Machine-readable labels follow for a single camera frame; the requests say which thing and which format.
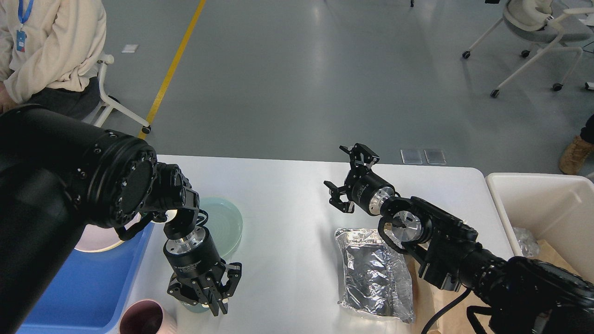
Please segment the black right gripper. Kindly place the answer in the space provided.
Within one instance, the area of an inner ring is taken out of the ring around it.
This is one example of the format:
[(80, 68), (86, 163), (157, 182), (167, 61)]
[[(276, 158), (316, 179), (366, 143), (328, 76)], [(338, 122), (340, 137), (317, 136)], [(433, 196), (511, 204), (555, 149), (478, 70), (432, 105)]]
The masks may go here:
[[(365, 144), (356, 142), (353, 146), (339, 146), (339, 149), (349, 155), (350, 171), (349, 184), (337, 187), (330, 180), (324, 185), (329, 189), (329, 203), (343, 213), (354, 213), (357, 204), (371, 216), (378, 216), (384, 202), (395, 196), (395, 188), (377, 174), (370, 172), (371, 167), (379, 162), (380, 157)], [(342, 201), (341, 197), (349, 193), (349, 200)]]

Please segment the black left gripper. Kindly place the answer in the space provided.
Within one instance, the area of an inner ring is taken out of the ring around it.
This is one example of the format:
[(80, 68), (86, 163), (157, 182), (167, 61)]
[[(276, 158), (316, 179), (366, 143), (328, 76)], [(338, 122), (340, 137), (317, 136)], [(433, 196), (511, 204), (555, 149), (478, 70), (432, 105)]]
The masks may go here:
[(185, 232), (166, 227), (165, 235), (168, 240), (163, 251), (174, 271), (168, 294), (179, 302), (188, 298), (194, 303), (209, 304), (213, 315), (220, 312), (226, 315), (228, 299), (235, 294), (242, 277), (242, 264), (221, 260), (206, 227), (195, 227)]

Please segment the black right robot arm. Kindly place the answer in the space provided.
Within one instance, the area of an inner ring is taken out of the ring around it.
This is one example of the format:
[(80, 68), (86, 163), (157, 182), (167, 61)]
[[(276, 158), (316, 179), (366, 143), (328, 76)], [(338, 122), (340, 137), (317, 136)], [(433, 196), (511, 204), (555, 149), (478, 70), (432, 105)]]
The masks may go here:
[(372, 170), (380, 158), (356, 143), (340, 146), (350, 171), (343, 186), (325, 180), (329, 203), (344, 213), (354, 207), (379, 216), (378, 234), (392, 250), (420, 265), (419, 277), (441, 290), (466, 290), (435, 313), (422, 332), (470, 293), (484, 306), (468, 306), (477, 334), (485, 332), (477, 315), (490, 317), (496, 334), (591, 334), (593, 284), (551, 263), (522, 256), (503, 260), (478, 243), (478, 232), (428, 201), (402, 197)]

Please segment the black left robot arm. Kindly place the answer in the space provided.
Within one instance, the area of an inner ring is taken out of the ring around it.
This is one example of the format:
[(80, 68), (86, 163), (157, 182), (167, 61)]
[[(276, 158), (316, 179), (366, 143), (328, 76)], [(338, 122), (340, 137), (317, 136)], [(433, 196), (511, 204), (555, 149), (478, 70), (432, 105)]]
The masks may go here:
[(88, 225), (127, 241), (161, 214), (168, 294), (228, 312), (242, 275), (219, 255), (199, 194), (144, 140), (26, 104), (1, 115), (1, 332), (14, 334)]

